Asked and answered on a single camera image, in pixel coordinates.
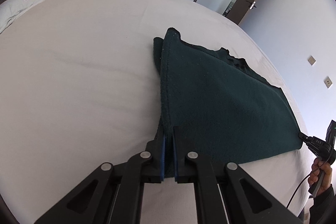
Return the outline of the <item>dark sleeve forearm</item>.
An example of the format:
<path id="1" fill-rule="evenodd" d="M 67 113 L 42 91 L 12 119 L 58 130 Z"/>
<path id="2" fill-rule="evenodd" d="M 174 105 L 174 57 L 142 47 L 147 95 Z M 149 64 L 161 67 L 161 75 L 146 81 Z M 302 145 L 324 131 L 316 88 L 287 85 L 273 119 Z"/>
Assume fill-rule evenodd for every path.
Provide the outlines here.
<path id="1" fill-rule="evenodd" d="M 333 186 L 313 198 L 313 206 L 310 207 L 309 223 L 335 223 L 335 194 Z"/>

